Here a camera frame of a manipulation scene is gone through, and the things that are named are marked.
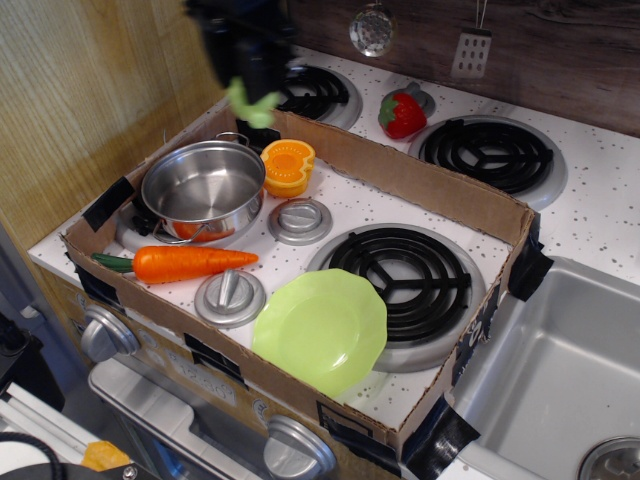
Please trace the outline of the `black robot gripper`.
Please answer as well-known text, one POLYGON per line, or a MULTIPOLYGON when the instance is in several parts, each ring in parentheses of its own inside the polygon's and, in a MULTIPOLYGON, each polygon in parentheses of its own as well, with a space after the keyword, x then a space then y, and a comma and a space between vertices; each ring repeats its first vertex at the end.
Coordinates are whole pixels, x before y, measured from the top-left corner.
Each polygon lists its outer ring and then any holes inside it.
POLYGON ((279 1, 186 1, 222 87, 238 67, 249 103, 281 88, 296 29, 279 1))

